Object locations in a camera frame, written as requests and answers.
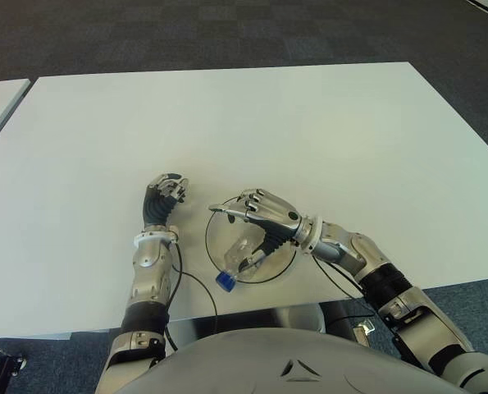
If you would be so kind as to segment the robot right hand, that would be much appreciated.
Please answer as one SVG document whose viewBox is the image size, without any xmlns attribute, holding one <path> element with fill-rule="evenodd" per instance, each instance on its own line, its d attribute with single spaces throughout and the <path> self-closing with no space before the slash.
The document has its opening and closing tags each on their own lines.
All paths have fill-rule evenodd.
<svg viewBox="0 0 488 394">
<path fill-rule="evenodd" d="M 299 212 L 291 203 L 260 188 L 244 190 L 236 201 L 212 204 L 208 209 L 214 213 L 224 213 L 232 220 L 240 218 L 264 230 L 261 243 L 239 262 L 239 273 L 258 266 L 285 242 L 293 240 L 302 222 Z"/>
</svg>

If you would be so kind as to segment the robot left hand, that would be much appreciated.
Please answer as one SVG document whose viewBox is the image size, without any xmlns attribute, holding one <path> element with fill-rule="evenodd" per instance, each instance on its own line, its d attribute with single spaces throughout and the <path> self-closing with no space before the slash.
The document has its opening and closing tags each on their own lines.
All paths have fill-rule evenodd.
<svg viewBox="0 0 488 394">
<path fill-rule="evenodd" d="M 172 210 L 183 203 L 189 179 L 177 173 L 164 173 L 146 188 L 143 203 L 144 226 L 165 226 Z"/>
</svg>

